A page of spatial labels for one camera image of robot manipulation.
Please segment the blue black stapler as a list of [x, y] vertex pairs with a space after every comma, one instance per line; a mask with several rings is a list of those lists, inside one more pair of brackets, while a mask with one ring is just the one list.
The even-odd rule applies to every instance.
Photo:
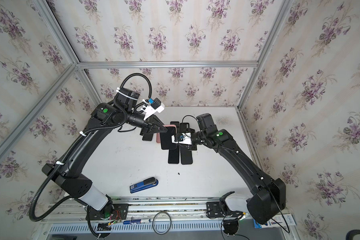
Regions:
[[142, 182], [136, 183], [130, 186], [130, 193], [137, 193], [143, 190], [147, 190], [153, 187], [156, 187], [159, 184], [159, 181], [155, 177], [148, 178]]

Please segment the blue marker pen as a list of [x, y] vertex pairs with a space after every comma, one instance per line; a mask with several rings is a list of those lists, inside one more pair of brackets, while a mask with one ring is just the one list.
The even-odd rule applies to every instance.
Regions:
[[151, 219], [134, 219], [123, 221], [123, 225], [140, 225], [140, 224], [149, 224]]

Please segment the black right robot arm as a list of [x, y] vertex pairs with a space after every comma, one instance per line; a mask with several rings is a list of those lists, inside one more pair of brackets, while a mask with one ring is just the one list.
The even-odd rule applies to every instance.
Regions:
[[261, 170], [225, 129], [219, 130], [210, 114], [196, 117], [200, 130], [195, 133], [178, 133], [171, 141], [180, 146], [203, 145], [222, 156], [237, 171], [248, 186], [252, 196], [246, 200], [250, 215], [264, 225], [286, 207], [286, 184], [273, 179]]

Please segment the blue white box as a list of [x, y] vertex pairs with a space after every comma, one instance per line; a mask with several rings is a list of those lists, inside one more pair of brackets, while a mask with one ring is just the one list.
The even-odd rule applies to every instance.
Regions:
[[296, 221], [292, 214], [285, 214], [285, 215], [276, 215], [271, 220], [267, 221], [265, 224], [261, 225], [255, 220], [253, 220], [255, 229], [265, 229], [265, 228], [277, 228], [277, 227], [284, 227], [287, 229], [287, 225], [289, 227], [296, 226]]

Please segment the aluminium mounting rail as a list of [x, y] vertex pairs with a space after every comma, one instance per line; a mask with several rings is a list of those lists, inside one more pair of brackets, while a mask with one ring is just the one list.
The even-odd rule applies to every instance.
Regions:
[[[212, 198], [113, 198], [114, 204], [129, 205], [126, 219], [152, 219], [158, 212], [167, 212], [173, 221], [208, 220], [207, 202]], [[85, 223], [85, 208], [74, 200], [68, 200], [57, 207], [42, 224]]]

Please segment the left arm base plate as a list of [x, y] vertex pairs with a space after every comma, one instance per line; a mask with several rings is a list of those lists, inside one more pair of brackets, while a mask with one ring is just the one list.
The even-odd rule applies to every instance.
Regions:
[[125, 220], [129, 206], [129, 204], [107, 204], [99, 211], [90, 207], [90, 213], [86, 216], [86, 220]]

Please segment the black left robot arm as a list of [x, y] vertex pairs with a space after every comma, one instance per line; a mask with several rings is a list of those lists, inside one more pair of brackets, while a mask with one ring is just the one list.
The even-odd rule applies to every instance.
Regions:
[[[125, 88], [127, 81], [133, 77], [141, 77], [148, 83], [148, 98], [142, 100], [141, 103], [138, 103], [140, 95], [137, 92]], [[82, 171], [104, 138], [124, 124], [140, 128], [142, 136], [167, 132], [168, 129], [164, 123], [155, 115], [164, 110], [164, 104], [159, 99], [152, 99], [152, 91], [152, 84], [147, 76], [133, 73], [123, 80], [112, 101], [101, 103], [94, 109], [84, 130], [80, 132], [67, 151], [54, 164], [43, 166], [42, 171], [47, 178], [31, 200], [29, 218], [32, 222], [43, 220], [69, 199], [74, 199], [84, 205], [87, 213], [95, 211], [97, 217], [105, 220], [111, 217], [114, 212], [111, 198], [99, 191]], [[36, 206], [50, 181], [58, 185], [68, 196], [59, 200], [38, 217]]]

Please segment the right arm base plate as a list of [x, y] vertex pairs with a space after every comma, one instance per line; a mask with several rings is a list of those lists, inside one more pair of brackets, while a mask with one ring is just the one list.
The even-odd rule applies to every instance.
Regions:
[[206, 217], [209, 219], [223, 218], [227, 216], [228, 208], [224, 202], [207, 202]]

